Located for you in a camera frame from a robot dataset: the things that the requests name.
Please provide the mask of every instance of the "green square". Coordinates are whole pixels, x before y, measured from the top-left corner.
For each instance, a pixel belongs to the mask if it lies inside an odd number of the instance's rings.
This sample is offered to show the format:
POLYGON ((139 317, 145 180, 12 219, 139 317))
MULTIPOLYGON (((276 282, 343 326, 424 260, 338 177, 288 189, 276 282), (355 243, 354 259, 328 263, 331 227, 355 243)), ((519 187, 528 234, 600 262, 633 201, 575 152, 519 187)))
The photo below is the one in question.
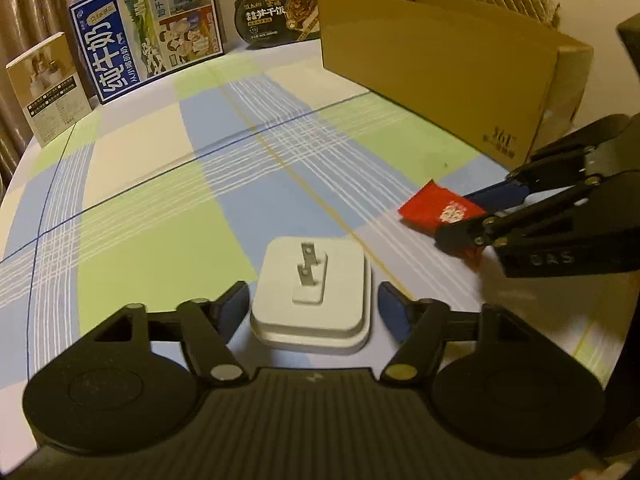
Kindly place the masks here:
POLYGON ((102 109, 96 108, 93 112, 80 119, 76 124, 66 129, 42 148, 38 154, 38 158, 31 167, 31 178, 43 172, 48 167, 57 164, 63 150, 65 156, 68 156, 81 146, 94 142, 101 117, 102 109), (69 135, 71 135, 71 139, 69 139, 69 143, 67 144, 66 140, 69 138, 69 135))
POLYGON ((199 163, 85 212, 80 230, 81 334, 127 303, 173 310, 257 279, 199 163))
POLYGON ((376 94, 358 96, 319 114, 417 186, 479 155, 466 142, 376 94))
POLYGON ((225 54, 190 66, 172 75, 178 100, 192 97, 210 88, 262 73, 262 69, 243 52, 225 54))

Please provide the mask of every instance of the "red packet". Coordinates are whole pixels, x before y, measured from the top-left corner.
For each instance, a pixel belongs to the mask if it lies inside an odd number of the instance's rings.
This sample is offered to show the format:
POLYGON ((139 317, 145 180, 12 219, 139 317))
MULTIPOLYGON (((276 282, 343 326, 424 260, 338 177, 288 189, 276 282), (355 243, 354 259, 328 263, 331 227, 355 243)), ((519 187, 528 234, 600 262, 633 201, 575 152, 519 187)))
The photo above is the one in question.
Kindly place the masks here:
MULTIPOLYGON (((433 236, 439 226, 484 214, 484 209, 430 180, 398 212, 406 222, 433 236)), ((476 261, 481 252, 471 249, 464 256, 476 261)))

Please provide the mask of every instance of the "silver bolt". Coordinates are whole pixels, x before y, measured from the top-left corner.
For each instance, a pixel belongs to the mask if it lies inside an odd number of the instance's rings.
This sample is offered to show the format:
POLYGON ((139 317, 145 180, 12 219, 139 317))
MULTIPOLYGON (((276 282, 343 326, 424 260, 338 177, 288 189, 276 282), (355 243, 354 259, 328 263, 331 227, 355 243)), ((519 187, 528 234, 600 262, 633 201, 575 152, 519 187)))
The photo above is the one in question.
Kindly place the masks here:
POLYGON ((601 178, 597 175, 589 176, 584 181, 587 186, 599 186, 601 182, 601 178))
POLYGON ((497 238, 494 242, 494 247, 504 247, 508 245, 509 241, 504 236, 497 238))
POLYGON ((411 365, 391 365, 385 369, 385 375, 396 381, 410 381, 418 374, 415 366, 411 365))
POLYGON ((236 365, 218 365, 211 369, 211 376, 218 381, 235 381, 242 375, 242 368, 236 365))

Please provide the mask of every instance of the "black food package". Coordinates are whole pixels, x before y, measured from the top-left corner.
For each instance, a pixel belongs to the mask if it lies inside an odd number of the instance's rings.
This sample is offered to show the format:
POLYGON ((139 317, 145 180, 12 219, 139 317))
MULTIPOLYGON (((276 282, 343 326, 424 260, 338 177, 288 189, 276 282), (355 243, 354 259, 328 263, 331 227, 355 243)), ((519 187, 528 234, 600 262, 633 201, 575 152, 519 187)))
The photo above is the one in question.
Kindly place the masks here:
POLYGON ((251 46, 320 37, 318 0, 236 0, 236 30, 251 46))

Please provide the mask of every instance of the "tablecloth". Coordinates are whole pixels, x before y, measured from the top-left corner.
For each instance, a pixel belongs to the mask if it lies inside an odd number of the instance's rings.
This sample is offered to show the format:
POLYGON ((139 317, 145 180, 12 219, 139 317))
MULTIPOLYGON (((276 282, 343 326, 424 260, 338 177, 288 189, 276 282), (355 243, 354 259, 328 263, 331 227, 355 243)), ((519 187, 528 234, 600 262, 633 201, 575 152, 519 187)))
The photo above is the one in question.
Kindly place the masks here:
MULTIPOLYGON (((267 244, 284 235, 357 240, 374 286, 391 280, 456 310, 503 304, 605 383, 635 275, 507 280, 490 250, 471 270, 399 222, 429 179, 464 194, 505 174, 325 71, 318 41, 198 64, 96 108, 44 149, 32 142, 0 207, 0 468, 34 449, 20 398, 47 362, 126 303, 169 310, 236 280, 255 290, 267 244)), ((267 348, 247 319, 230 347, 249 370, 379 374, 396 344, 372 307, 369 342, 352 356, 267 348)), ((181 361, 175 344, 153 348, 181 361)))

